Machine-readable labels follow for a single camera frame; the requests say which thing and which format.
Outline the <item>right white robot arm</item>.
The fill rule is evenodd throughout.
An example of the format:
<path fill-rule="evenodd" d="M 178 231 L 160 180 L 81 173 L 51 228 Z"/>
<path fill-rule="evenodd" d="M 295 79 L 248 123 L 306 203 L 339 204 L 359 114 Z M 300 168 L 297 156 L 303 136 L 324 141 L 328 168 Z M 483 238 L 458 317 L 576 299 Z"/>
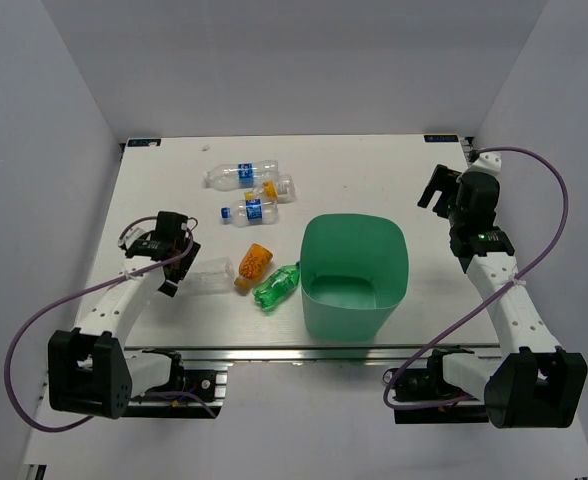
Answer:
<path fill-rule="evenodd" d="M 485 301 L 499 341 L 496 368 L 466 349 L 430 355 L 427 390 L 481 401 L 497 428 L 567 428 L 587 377 L 579 353 L 569 353 L 549 331 L 518 279 L 515 249 L 495 225 L 501 159 L 486 153 L 464 172 L 437 165 L 418 202 L 450 224 L 450 249 Z"/>

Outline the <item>orange plastic bottle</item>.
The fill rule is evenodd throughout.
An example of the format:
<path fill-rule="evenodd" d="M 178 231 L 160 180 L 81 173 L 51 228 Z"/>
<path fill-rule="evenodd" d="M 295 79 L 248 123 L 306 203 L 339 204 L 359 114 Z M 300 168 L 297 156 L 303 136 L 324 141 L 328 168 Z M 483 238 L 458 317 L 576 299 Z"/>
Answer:
<path fill-rule="evenodd" d="M 238 276 L 234 280 L 236 288 L 248 291 L 261 280 L 273 258 L 273 253 L 267 248 L 253 243 L 241 260 Z"/>

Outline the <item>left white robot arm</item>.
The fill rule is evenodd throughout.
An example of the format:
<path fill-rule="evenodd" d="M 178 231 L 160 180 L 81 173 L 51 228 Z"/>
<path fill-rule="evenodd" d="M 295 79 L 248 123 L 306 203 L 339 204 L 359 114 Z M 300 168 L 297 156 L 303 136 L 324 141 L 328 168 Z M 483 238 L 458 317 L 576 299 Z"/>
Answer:
<path fill-rule="evenodd" d="M 149 232 L 119 239 L 125 259 L 119 275 L 72 330 L 48 342 L 50 406 L 63 412 L 118 419 L 134 398 L 158 393 L 173 399 L 185 387 L 176 353 L 126 352 L 125 342 L 150 301 L 174 297 L 200 246 L 188 216 L 161 211 Z"/>

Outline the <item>clear bottle blue cap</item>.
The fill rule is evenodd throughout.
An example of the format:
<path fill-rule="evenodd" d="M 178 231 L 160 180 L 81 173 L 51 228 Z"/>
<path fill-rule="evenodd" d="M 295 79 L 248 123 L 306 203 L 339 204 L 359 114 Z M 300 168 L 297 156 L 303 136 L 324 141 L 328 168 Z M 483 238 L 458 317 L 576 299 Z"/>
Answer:
<path fill-rule="evenodd" d="M 224 223 L 236 227 L 273 224 L 278 220 L 278 204 L 274 200 L 256 198 L 241 200 L 220 209 Z"/>

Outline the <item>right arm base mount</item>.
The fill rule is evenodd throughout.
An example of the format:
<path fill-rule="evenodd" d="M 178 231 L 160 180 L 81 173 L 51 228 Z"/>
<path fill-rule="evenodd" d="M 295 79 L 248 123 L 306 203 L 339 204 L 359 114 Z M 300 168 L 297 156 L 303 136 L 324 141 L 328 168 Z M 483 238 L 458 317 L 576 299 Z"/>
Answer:
<path fill-rule="evenodd" d="M 424 367 L 409 368 L 391 388 L 392 399 L 400 404 L 419 405 L 420 409 L 396 410 L 396 425 L 482 424 L 488 422 L 485 407 L 467 396 L 461 388 L 445 382 L 443 358 L 451 354 L 474 352 L 460 347 L 436 348 Z"/>

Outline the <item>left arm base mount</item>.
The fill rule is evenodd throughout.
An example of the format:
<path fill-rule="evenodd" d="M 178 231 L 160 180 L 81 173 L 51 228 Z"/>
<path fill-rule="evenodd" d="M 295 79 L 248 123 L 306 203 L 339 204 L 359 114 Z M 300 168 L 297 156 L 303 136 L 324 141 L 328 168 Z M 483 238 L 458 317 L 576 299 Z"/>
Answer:
<path fill-rule="evenodd" d="M 167 349 L 130 352 L 126 362 L 133 394 L 125 418 L 214 419 L 220 413 L 228 365 Z"/>

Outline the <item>clear bottle blue label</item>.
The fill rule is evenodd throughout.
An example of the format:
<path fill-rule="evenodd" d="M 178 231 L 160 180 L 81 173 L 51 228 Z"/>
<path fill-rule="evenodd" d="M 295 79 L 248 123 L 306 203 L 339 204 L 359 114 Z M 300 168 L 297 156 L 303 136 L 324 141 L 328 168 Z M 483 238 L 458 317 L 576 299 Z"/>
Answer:
<path fill-rule="evenodd" d="M 204 173 L 204 184 L 217 191 L 232 191 L 255 187 L 279 176 L 275 160 L 221 164 Z"/>

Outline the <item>green plastic bottle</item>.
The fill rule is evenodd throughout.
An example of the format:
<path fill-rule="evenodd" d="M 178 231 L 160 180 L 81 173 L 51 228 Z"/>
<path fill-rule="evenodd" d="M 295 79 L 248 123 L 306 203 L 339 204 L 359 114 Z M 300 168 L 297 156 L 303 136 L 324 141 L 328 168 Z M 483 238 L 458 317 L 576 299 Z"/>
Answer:
<path fill-rule="evenodd" d="M 254 288 L 254 301 L 262 310 L 272 310 L 295 291 L 299 281 L 299 263 L 282 266 Z"/>

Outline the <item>clear bottle yellow cap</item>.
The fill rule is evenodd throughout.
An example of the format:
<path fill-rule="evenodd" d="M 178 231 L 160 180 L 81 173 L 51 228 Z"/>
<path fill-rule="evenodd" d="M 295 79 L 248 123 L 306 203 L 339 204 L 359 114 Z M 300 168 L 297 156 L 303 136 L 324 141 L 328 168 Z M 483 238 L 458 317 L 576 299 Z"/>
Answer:
<path fill-rule="evenodd" d="M 245 200 L 264 199 L 276 203 L 291 203 L 296 199 L 293 179 L 290 175 L 280 175 L 263 181 L 244 194 Z"/>

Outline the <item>clear crushed plastic bottle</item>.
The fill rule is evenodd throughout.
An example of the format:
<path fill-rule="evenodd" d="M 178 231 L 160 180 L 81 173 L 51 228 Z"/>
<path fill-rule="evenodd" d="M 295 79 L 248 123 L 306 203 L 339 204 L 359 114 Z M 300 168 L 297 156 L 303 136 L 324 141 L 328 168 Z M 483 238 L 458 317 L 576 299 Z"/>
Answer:
<path fill-rule="evenodd" d="M 194 263 L 182 284 L 181 291 L 189 295 L 227 293 L 233 289 L 234 271 L 229 257 Z"/>

